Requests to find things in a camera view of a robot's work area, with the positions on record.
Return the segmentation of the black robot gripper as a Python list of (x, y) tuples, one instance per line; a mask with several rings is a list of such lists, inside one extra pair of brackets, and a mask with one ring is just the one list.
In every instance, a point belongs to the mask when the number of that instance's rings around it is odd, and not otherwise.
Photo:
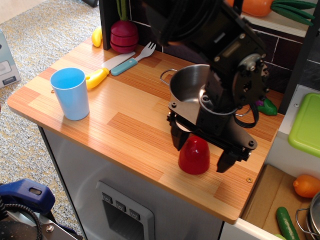
[(209, 102), (203, 90), (187, 97), (171, 95), (167, 120), (171, 126), (172, 143), (180, 151), (189, 135), (194, 134), (217, 146), (223, 152), (216, 171), (225, 173), (236, 161), (247, 161), (258, 143), (236, 123), (232, 112), (215, 114), (205, 108), (203, 100)]

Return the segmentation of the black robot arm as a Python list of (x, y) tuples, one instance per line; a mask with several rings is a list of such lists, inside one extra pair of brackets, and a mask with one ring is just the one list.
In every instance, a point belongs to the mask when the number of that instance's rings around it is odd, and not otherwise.
[[(173, 145), (180, 150), (190, 134), (222, 149), (217, 171), (247, 160), (257, 142), (247, 133), (259, 120), (256, 103), (265, 99), (268, 71), (265, 45), (240, 16), (242, 1), (146, 0), (146, 17), (158, 43), (184, 45), (204, 64), (177, 71), (168, 84), (167, 117)], [(253, 122), (236, 113), (249, 106)]]

